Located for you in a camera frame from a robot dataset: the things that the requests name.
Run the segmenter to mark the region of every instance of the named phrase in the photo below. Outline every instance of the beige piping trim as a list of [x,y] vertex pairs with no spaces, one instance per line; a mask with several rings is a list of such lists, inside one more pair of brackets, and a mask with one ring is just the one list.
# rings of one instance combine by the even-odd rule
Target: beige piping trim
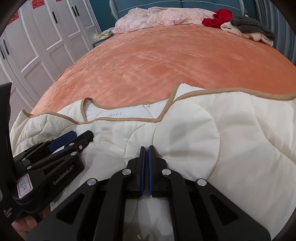
[[97,104],[92,98],[85,98],[82,102],[81,102],[81,113],[82,113],[82,116],[83,116],[83,120],[87,122],[87,118],[86,118],[86,114],[85,114],[85,111],[84,111],[84,105],[86,104],[87,101],[90,101],[91,103],[93,103],[96,107],[99,107],[99,108],[102,108],[104,110],[114,110],[114,109],[119,109],[119,108],[125,108],[125,107],[132,107],[132,106],[137,106],[137,105],[145,105],[145,104],[154,104],[156,102],[159,102],[159,101],[163,101],[163,100],[166,100],[166,99],[169,99],[168,102],[166,103],[164,109],[166,108],[169,108],[172,104],[172,102],[174,101],[174,98],[176,96],[176,93],[178,91],[178,88],[180,86],[181,83],[176,83],[175,86],[173,87],[173,90],[172,92],[170,93],[169,96],[165,97],[164,99],[161,99],[161,100],[157,100],[157,101],[154,101],[154,102],[144,102],[144,103],[140,103],[140,104],[134,104],[134,105],[123,105],[123,106],[119,106],[119,107],[106,107],[106,106],[102,106],[102,105],[99,105]]
[[230,92],[243,92],[243,93],[254,95],[256,97],[260,97],[263,99],[280,100],[280,101],[289,101],[289,100],[294,100],[296,98],[296,92],[289,93],[289,94],[269,94],[269,93],[263,93],[256,90],[234,87],[234,88],[221,88],[221,89],[215,89],[215,90],[197,90],[197,91],[188,92],[176,98],[173,103],[179,100],[187,99],[194,96],[230,93]]
[[[79,121],[75,121],[74,119],[66,116],[66,115],[62,115],[59,113],[55,113],[55,112],[47,112],[47,113],[42,113],[42,114],[38,114],[38,115],[33,115],[33,114],[29,114],[27,113],[25,110],[22,110],[22,112],[29,118],[33,118],[33,117],[37,117],[40,115],[45,115],[45,114],[49,114],[49,115],[54,115],[54,116],[58,116],[64,119],[67,119],[71,122],[73,122],[76,125],[81,125],[81,124],[89,124],[89,123],[93,123],[95,121],[114,121],[114,122],[119,122],[119,121],[141,121],[141,122],[151,122],[151,123],[157,123],[160,122],[164,115],[166,114],[166,112],[168,111],[168,109],[170,108],[170,106],[179,101],[179,100],[183,100],[183,99],[187,99],[190,97],[195,97],[195,96],[201,96],[201,95],[208,95],[208,94],[219,94],[219,93],[230,93],[230,92],[243,92],[246,94],[250,94],[250,95],[254,95],[260,98],[264,98],[264,99],[270,99],[270,100],[278,100],[278,101],[290,101],[290,100],[294,100],[296,98],[296,92],[294,93],[290,93],[290,94],[268,94],[268,93],[263,93],[260,91],[256,91],[256,90],[250,90],[250,89],[245,89],[245,88],[221,88],[221,89],[215,89],[215,90],[197,90],[197,91],[192,91],[186,94],[183,94],[181,96],[179,96],[177,99],[174,100],[175,95],[177,93],[177,90],[179,88],[180,84],[176,84],[174,86],[174,89],[169,97],[169,100],[167,102],[167,104],[165,105],[163,111],[160,113],[160,115],[156,118],[156,119],[149,119],[149,118],[111,118],[111,117],[99,117],[97,119],[94,119],[92,121],[85,121],[85,122],[79,122]],[[87,100],[92,100],[91,98],[85,98],[82,103],[84,103]],[[117,108],[121,108],[121,107],[111,107],[111,109],[107,109],[107,110],[112,110],[112,109],[117,109]],[[84,111],[82,111],[83,119],[85,120],[85,113]]]

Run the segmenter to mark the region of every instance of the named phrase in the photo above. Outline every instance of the white bedding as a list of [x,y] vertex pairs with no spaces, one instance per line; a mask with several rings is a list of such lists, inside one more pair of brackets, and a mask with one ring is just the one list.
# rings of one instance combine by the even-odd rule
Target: white bedding
[[[59,114],[21,112],[11,130],[12,151],[70,130],[93,131],[81,153],[85,169],[51,203],[54,209],[87,179],[110,178],[141,146],[154,145],[170,169],[189,180],[207,179],[274,238],[296,207],[295,96],[181,84],[167,100],[135,107],[106,110],[85,99]],[[125,225],[124,240],[173,240],[165,199],[128,202]]]

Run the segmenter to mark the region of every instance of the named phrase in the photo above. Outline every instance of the pink blanket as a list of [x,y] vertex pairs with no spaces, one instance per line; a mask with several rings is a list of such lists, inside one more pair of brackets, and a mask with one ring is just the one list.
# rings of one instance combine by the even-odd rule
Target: pink blanket
[[119,19],[113,33],[128,33],[139,29],[178,24],[202,24],[204,18],[213,19],[212,11],[201,8],[133,8]]

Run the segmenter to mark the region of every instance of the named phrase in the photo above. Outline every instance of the orange bedspread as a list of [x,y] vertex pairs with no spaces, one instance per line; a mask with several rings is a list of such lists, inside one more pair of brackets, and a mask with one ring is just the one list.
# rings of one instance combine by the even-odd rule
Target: orange bedspread
[[80,58],[32,113],[57,112],[85,97],[104,106],[153,102],[175,83],[290,93],[296,91],[296,67],[274,48],[220,29],[148,28],[117,34]]

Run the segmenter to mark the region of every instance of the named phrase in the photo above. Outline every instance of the human hand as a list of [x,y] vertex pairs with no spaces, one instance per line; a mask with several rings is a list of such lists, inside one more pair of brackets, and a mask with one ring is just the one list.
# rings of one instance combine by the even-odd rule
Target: human hand
[[[50,206],[48,205],[43,210],[42,215],[45,218],[49,213]],[[37,222],[32,216],[25,215],[15,220],[11,225],[24,240],[27,240],[28,232],[37,225]]]

